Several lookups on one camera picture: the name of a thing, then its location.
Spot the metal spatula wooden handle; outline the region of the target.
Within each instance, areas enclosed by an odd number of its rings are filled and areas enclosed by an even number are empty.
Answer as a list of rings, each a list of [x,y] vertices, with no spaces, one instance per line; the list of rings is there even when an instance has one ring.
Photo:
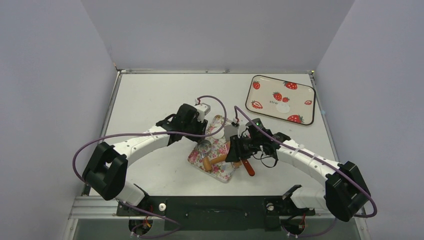
[[[249,136],[238,137],[234,126],[224,127],[225,139],[230,141],[230,150],[225,160],[226,163],[232,163],[234,168],[244,166],[249,176],[253,177],[256,173],[249,163],[248,159],[254,154],[252,140]]]

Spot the floral pattern tray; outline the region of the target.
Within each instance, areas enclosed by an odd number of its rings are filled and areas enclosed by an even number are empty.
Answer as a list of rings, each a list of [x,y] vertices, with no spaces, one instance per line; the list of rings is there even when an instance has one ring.
[[[193,148],[187,161],[201,172],[223,183],[228,183],[240,166],[239,163],[226,162],[230,151],[230,137],[236,136],[238,130],[229,119],[216,115],[206,128],[206,133],[211,134],[222,125],[224,128],[218,133],[205,137]]]

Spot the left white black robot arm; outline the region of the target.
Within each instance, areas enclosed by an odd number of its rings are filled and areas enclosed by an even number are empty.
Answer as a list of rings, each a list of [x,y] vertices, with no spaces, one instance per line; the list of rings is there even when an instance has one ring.
[[[117,199],[129,204],[136,215],[145,214],[149,210],[147,193],[126,179],[128,167],[183,137],[193,142],[202,140],[208,124],[205,116],[210,109],[205,103],[195,106],[184,103],[176,114],[158,121],[141,136],[112,145],[98,144],[83,171],[83,180],[104,200]]]

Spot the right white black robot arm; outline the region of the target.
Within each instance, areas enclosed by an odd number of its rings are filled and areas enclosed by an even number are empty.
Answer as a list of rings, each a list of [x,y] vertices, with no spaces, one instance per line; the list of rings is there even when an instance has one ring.
[[[329,211],[336,219],[348,222],[369,201],[370,191],[359,168],[352,162],[340,163],[324,158],[289,136],[265,128],[259,118],[252,122],[231,122],[237,132],[230,136],[226,162],[236,163],[261,153],[309,175],[319,188],[294,185],[282,195],[282,207],[294,214],[298,210]]]

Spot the white dough piece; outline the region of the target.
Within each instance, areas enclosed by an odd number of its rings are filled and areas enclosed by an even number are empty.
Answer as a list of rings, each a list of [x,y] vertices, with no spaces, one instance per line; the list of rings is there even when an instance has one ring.
[[[215,133],[211,137],[214,140],[221,140],[221,139],[224,139],[225,140],[225,130],[224,129],[221,129],[220,131],[218,131],[217,133]]]

